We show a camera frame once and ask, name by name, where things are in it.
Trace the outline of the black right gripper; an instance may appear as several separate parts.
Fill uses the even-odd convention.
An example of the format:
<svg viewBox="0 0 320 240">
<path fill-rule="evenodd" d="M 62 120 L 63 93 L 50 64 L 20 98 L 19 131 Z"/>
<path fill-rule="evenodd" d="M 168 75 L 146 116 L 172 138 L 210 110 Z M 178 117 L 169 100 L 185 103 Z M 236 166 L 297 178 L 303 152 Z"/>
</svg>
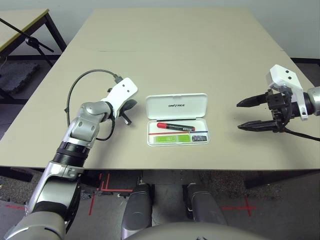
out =
<svg viewBox="0 0 320 240">
<path fill-rule="evenodd" d="M 300 117 L 300 110 L 296 102 L 292 102 L 292 91 L 285 90 L 273 93 L 271 89 L 266 94 L 245 98 L 236 104 L 237 107 L 251 108 L 267 102 L 273 120 L 248 121 L 237 127 L 251 132 L 285 132 L 286 125 L 291 119 Z"/>
</svg>

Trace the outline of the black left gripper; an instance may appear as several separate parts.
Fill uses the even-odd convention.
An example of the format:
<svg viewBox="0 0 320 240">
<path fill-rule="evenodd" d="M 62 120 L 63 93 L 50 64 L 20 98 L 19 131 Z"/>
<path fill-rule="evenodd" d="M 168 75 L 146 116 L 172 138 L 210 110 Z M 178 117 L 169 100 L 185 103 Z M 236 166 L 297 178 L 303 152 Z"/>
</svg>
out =
<svg viewBox="0 0 320 240">
<path fill-rule="evenodd" d="M 132 109 L 138 102 L 134 99 L 127 100 L 125 106 L 119 110 L 119 116 L 123 118 L 126 125 L 131 125 L 132 121 L 126 115 L 125 111 Z"/>
</svg>

